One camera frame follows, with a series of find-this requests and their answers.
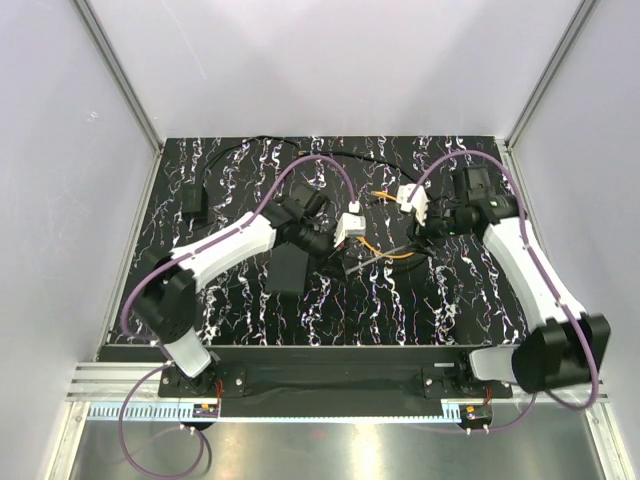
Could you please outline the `black cable gold connector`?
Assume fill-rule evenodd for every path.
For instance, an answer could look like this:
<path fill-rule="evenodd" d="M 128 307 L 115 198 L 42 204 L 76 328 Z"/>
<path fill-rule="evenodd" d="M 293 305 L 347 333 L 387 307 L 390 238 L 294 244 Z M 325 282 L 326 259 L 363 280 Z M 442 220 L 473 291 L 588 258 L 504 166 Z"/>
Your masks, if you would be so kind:
<path fill-rule="evenodd" d="M 415 182 L 414 177 L 403 170 L 397 163 L 377 158 L 371 153 L 360 154 L 346 151 L 322 151 L 318 152 L 318 155 L 332 157 L 336 161 L 340 159 L 353 159 L 355 162 L 359 163 L 367 162 L 375 166 L 380 165 L 387 173 L 395 171 L 398 178 L 404 177 L 405 179 L 408 179 L 410 183 Z M 373 234 L 375 240 L 381 240 L 382 221 L 390 220 L 391 217 L 383 217 L 382 214 L 377 214 L 376 210 L 378 207 L 382 208 L 384 205 L 389 206 L 393 201 L 392 195 L 385 191 L 381 191 L 380 189 L 376 190 L 371 185 L 366 185 L 366 187 L 368 188 L 368 191 L 365 194 L 367 200 L 363 203 L 363 215 L 367 220 L 367 232 L 369 234 Z M 358 272 L 367 266 L 375 264 L 376 262 L 384 262 L 387 268 L 393 270 L 393 275 L 402 275 L 417 270 L 422 266 L 426 266 L 430 259 L 415 255 L 409 242 L 404 247 L 400 247 L 399 253 L 381 252 L 380 248 L 376 247 L 374 243 L 369 241 L 365 236 L 356 238 L 355 242 L 370 254 L 368 258 L 351 256 L 353 259 L 353 263 L 351 265 L 328 265 L 326 259 L 322 262 L 315 261 L 313 266 L 322 274 L 338 278 L 340 275 L 348 276 L 351 273 Z M 347 246 L 344 248 L 347 253 L 350 245 L 351 243 L 347 242 Z"/>

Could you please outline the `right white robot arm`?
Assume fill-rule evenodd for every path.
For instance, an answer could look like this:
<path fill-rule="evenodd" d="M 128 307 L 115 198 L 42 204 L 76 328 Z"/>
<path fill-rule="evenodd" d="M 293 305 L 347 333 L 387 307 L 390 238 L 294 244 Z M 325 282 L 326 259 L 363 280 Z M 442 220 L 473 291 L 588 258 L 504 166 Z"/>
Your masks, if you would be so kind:
<path fill-rule="evenodd" d="M 590 382 L 599 372 L 611 328 L 601 314 L 589 314 L 568 292 L 544 256 L 532 225 L 513 194 L 499 194 L 485 167 L 453 174 L 449 208 L 431 206 L 415 184 L 398 190 L 400 209 L 413 215 L 409 238 L 430 251 L 445 240 L 475 235 L 506 275 L 523 310 L 528 334 L 516 346 L 471 351 L 454 371 L 454 384 L 476 396 L 491 381 L 516 384 L 528 393 Z"/>

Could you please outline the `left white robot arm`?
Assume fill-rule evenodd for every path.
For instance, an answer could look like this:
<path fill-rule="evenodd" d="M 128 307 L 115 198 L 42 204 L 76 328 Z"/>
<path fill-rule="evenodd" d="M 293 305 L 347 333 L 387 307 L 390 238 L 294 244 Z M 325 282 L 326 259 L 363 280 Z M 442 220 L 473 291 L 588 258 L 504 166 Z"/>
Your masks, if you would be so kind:
<path fill-rule="evenodd" d="M 327 201 L 319 191 L 300 186 L 206 238 L 148 256 L 151 270 L 126 306 L 153 332 L 190 393 L 206 395 L 216 382 L 217 361 L 194 326 L 197 296 L 214 279 L 263 253 L 271 255 L 269 293 L 300 296 L 313 271 L 344 277 L 346 242 L 364 235 L 366 220 L 361 205 L 352 202 L 336 225 L 323 230 L 314 219 Z"/>

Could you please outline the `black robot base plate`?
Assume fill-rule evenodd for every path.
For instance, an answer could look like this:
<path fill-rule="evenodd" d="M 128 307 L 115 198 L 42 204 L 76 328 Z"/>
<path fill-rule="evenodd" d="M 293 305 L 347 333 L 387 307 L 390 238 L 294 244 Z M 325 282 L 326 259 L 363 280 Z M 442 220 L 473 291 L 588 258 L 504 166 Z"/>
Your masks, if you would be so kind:
<path fill-rule="evenodd" d="M 197 379 L 176 367 L 159 395 L 221 400 L 221 417 L 240 421 L 455 423 L 459 410 L 509 399 L 501 382 L 474 380 L 470 350 L 456 346 L 216 347 Z"/>

